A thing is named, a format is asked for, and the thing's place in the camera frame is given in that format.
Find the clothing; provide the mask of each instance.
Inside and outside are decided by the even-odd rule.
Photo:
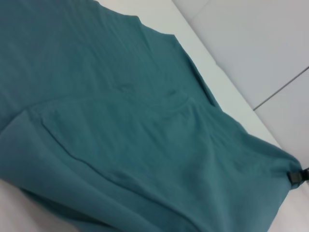
[[[84,232],[267,231],[300,164],[175,36],[90,0],[0,5],[1,178]]]

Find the black clip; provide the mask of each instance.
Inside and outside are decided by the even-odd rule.
[[[309,168],[299,172],[288,173],[288,177],[292,185],[300,184],[309,180]]]

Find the teal shirt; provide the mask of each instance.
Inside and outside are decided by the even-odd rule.
[[[173,35],[91,0],[0,3],[0,178],[84,232],[266,232],[299,162]]]

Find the white tile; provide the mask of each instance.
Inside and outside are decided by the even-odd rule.
[[[173,0],[185,19],[190,22],[209,0]]]
[[[309,63],[308,0],[212,0],[190,25],[252,108]]]
[[[309,167],[309,70],[255,112],[281,147]]]

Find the white surface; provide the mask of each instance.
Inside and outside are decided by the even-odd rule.
[[[174,4],[187,21],[191,21],[208,1],[209,0],[173,0]]]
[[[223,110],[238,120],[250,133],[276,144],[224,72],[216,66],[208,51],[170,0],[101,0],[99,2],[120,13],[138,15],[145,25],[155,30],[175,34]],[[288,211],[293,209],[291,200],[293,198],[287,198],[288,210],[285,210],[286,214],[283,215],[288,215]],[[0,231],[72,232],[73,229],[44,210],[33,206],[15,188],[0,182]]]
[[[309,65],[308,9],[308,0],[211,0],[190,25],[255,108]]]
[[[309,167],[308,89],[309,70],[256,110],[282,148],[304,168]]]

